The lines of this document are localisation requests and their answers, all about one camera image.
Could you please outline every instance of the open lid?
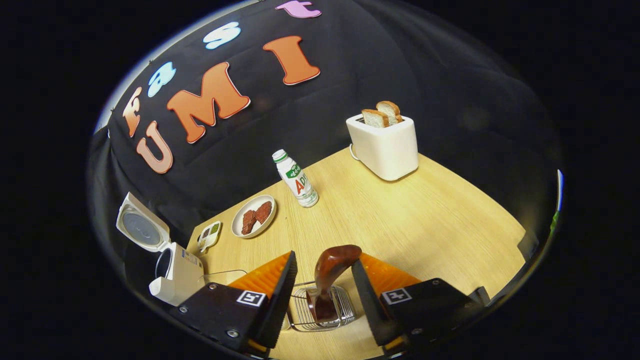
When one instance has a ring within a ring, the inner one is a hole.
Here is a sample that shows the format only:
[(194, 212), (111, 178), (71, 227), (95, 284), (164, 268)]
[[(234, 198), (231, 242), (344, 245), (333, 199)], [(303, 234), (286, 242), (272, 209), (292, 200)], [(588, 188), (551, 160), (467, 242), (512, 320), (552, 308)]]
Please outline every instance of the open lid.
[(171, 244), (166, 223), (147, 209), (131, 192), (127, 193), (120, 206), (116, 227), (147, 251), (162, 251)]

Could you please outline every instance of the brown handle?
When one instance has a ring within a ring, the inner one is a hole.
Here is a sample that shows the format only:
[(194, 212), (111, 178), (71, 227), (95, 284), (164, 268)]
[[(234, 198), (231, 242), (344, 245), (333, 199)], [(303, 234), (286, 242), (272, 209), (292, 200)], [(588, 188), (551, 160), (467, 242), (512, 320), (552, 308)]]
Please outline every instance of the brown handle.
[(316, 322), (337, 319), (331, 298), (331, 285), (360, 257), (362, 249), (356, 245), (330, 247), (323, 251), (316, 263), (316, 291), (307, 293), (309, 309)]

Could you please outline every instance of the brownie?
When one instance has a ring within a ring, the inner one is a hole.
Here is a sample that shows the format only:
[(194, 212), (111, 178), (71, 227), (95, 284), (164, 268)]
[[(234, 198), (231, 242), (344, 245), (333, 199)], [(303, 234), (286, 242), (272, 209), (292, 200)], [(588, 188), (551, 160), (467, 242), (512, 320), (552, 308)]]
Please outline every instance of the brownie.
[(255, 224), (255, 211), (249, 210), (244, 213), (242, 218), (242, 235), (247, 235), (251, 233), (253, 229), (253, 225)]
[(267, 201), (264, 204), (260, 205), (258, 210), (255, 212), (255, 219), (260, 222), (260, 224), (264, 224), (264, 221), (267, 220), (269, 214), (271, 213), (271, 201)]

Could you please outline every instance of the white appliance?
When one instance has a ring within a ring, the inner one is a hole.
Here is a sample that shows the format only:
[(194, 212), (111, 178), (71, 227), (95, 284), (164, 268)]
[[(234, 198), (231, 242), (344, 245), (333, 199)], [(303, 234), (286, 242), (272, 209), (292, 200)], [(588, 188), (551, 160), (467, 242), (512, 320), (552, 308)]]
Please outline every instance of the white appliance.
[(173, 306), (178, 306), (204, 282), (202, 262), (169, 238), (169, 227), (147, 209), (131, 193), (125, 197), (116, 227), (131, 241), (150, 252), (160, 252), (156, 263), (156, 279), (149, 284), (151, 294)]
[(418, 168), (415, 126), (412, 119), (402, 118), (402, 122), (384, 128), (365, 124), (362, 114), (346, 121), (353, 142), (350, 148), (353, 158), (387, 181), (397, 180)]

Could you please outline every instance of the letter cutout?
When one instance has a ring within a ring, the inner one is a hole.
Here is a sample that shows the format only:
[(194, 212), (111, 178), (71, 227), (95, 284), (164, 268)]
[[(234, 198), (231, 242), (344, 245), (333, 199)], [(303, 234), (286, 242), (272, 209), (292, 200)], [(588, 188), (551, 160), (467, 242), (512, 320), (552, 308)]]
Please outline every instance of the letter cutout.
[(127, 102), (127, 106), (124, 107), (124, 111), (122, 112), (122, 116), (126, 119), (127, 125), (129, 126), (130, 138), (133, 137), (140, 122), (140, 115), (136, 115), (136, 112), (140, 111), (140, 100), (138, 100), (138, 96), (141, 92), (142, 87), (138, 87), (136, 91), (133, 92), (129, 102)]
[(309, 17), (318, 17), (322, 15), (320, 10), (307, 10), (305, 6), (312, 5), (311, 1), (305, 1), (301, 3), (299, 1), (289, 1), (288, 3), (284, 3), (278, 6), (276, 9), (284, 9), (289, 15), (293, 17), (299, 17), (301, 19), (307, 19)]
[(173, 63), (168, 62), (160, 67), (154, 75), (149, 79), (149, 91), (147, 92), (147, 96), (153, 97), (155, 94), (160, 91), (160, 88), (163, 85), (166, 85), (173, 79), (173, 75), (175, 75), (175, 69), (173, 68)]
[(228, 68), (229, 63), (219, 63), (204, 73), (202, 76), (202, 96), (180, 90), (166, 103), (166, 108), (173, 110), (178, 115), (178, 119), (187, 131), (188, 143), (195, 143), (205, 133), (204, 126), (196, 124), (194, 118), (209, 126), (216, 125), (214, 102), (218, 104), (220, 109), (218, 116), (221, 119), (238, 113), (251, 103), (251, 99), (248, 96), (240, 95), (236, 86), (231, 82), (227, 72)]
[(295, 85), (320, 75), (320, 68), (311, 66), (300, 49), (299, 36), (283, 37), (264, 44), (264, 50), (273, 51), (284, 69), (282, 79), (286, 85)]
[(202, 42), (206, 42), (205, 46), (209, 50), (213, 50), (222, 44), (226, 44), (231, 40), (235, 39), (238, 35), (240, 35), (240, 28), (238, 28), (239, 24), (234, 22), (229, 22), (227, 25), (222, 25), (218, 29), (207, 34), (202, 39)]
[(158, 174), (164, 174), (169, 171), (171, 165), (173, 165), (173, 154), (171, 153), (171, 149), (164, 142), (162, 136), (158, 132), (158, 124), (155, 121), (152, 121), (151, 124), (147, 127), (147, 136), (153, 139), (156, 142), (156, 145), (160, 148), (162, 152), (162, 160), (156, 159), (156, 157), (151, 153), (149, 147), (147, 146), (147, 139), (142, 138), (138, 141), (138, 146), (136, 147), (136, 151), (138, 154), (142, 155), (147, 164)]

